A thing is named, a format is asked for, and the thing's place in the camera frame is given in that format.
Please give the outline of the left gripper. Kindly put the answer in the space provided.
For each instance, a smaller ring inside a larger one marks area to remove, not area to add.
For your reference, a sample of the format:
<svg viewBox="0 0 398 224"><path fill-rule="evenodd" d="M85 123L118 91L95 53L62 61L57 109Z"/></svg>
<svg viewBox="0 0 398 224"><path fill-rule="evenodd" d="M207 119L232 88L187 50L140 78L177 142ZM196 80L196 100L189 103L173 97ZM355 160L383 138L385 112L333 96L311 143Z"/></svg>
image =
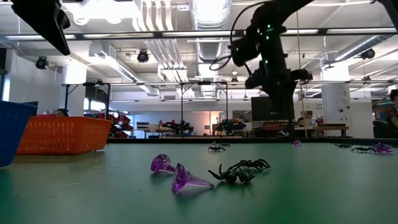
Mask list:
<svg viewBox="0 0 398 224"><path fill-rule="evenodd" d="M63 55L70 54L64 33L64 30L70 27L70 21L61 10L62 3L59 0L11 0L11 2L14 12L20 12L18 16L36 33L50 42Z"/></svg>

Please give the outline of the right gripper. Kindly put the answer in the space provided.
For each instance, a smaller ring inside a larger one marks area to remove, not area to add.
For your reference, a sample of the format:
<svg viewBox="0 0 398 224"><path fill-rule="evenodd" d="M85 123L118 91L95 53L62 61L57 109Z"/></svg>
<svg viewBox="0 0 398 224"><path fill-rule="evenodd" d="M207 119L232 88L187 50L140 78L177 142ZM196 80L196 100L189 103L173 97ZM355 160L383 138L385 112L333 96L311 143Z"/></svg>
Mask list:
<svg viewBox="0 0 398 224"><path fill-rule="evenodd" d="M281 72L273 71L269 63L259 62L259 67L252 72L245 81L246 89L258 88L265 93L275 93L278 91L294 92L299 81L309 82L313 80L313 75L306 69L291 70L286 69ZM270 106L270 115L273 119L281 118L284 120L294 119L294 101L293 95L284 93L281 99L278 94L270 96L272 105Z"/></svg>

